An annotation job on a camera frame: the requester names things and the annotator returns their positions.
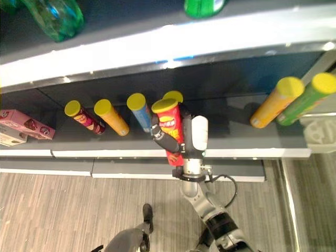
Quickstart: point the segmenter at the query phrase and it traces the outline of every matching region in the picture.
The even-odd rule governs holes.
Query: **green bottle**
[[[41,29],[54,41],[73,37],[83,25],[75,0],[22,0]]]
[[[0,0],[0,9],[10,14],[14,14],[22,6],[20,0]]]
[[[194,18],[210,17],[221,11],[227,0],[185,0],[185,12]]]
[[[303,94],[278,115],[278,123],[284,126],[293,124],[333,93],[336,93],[336,77],[327,72],[315,75]]]

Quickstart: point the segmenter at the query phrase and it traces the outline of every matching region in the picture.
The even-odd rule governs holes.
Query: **snack can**
[[[277,117],[278,123],[293,124],[333,93],[336,93],[336,77],[327,72],[315,75],[304,93]]]
[[[132,111],[144,132],[151,131],[151,114],[146,104],[146,98],[141,93],[134,93],[127,99],[127,107]]]
[[[182,122],[178,101],[175,99],[162,99],[152,106],[152,111],[157,114],[162,131],[175,138],[178,143],[183,143]],[[183,165],[182,155],[166,151],[168,162],[173,166]]]
[[[165,93],[162,99],[175,99],[178,102],[183,102],[183,95],[179,91],[172,90]]]
[[[285,77],[278,81],[275,89],[250,118],[253,127],[266,127],[291,102],[305,90],[302,81],[296,77]]]
[[[64,108],[64,113],[98,135],[102,134],[105,130],[105,125],[92,117],[86,109],[80,105],[79,101],[69,101]]]
[[[124,136],[130,131],[127,123],[116,112],[112,104],[107,99],[101,99],[94,105],[94,112],[100,116],[115,132]]]

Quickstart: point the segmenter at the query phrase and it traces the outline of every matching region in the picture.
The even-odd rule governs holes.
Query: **black cable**
[[[216,177],[212,177],[212,174],[209,174],[209,180],[205,181],[205,183],[208,183],[208,182],[214,183],[220,177],[228,178],[235,185],[235,194],[233,195],[233,197],[231,198],[231,200],[229,201],[229,203],[227,203],[225,205],[225,208],[227,208],[227,207],[231,206],[231,204],[233,203],[233,201],[235,200],[235,198],[236,198],[236,196],[238,194],[238,185],[237,185],[237,182],[235,181],[235,179],[233,177],[229,176],[229,175],[226,175],[226,174],[221,174],[221,175],[218,175]]]

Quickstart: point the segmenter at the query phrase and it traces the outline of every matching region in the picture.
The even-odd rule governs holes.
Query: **cookie box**
[[[37,139],[53,139],[55,130],[15,109],[0,110],[0,124]]]
[[[25,142],[27,142],[27,135],[25,133],[0,124],[0,144],[13,146]]]

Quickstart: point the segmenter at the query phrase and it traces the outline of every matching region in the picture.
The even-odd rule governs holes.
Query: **store shelf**
[[[91,176],[93,159],[1,158],[0,173]]]
[[[182,0],[79,4],[85,29],[62,43],[44,35],[27,10],[13,17],[2,13],[2,92],[225,59],[328,50],[336,40],[332,0],[235,0],[218,15],[201,20],[184,14]]]
[[[205,160],[214,175],[226,174],[238,182],[263,182],[260,160]],[[166,159],[97,160],[53,158],[1,158],[0,173],[92,176],[94,178],[172,180],[172,166]]]
[[[117,179],[176,179],[166,160],[95,160],[92,177]],[[205,160],[211,165],[214,176],[227,174],[238,182],[263,182],[265,170],[260,160]]]
[[[295,123],[281,127],[275,122],[264,129],[249,124],[251,114],[266,96],[231,97],[186,101],[189,109],[209,119],[209,140],[206,158],[302,158],[309,157],[302,126]],[[38,117],[55,127],[53,140],[29,138],[25,144],[11,148],[1,146],[0,156],[42,156],[59,158],[155,158],[165,157],[165,151],[140,128],[135,117],[125,106],[117,108],[129,123],[127,136],[118,136],[111,128],[97,136],[64,115],[63,111]]]

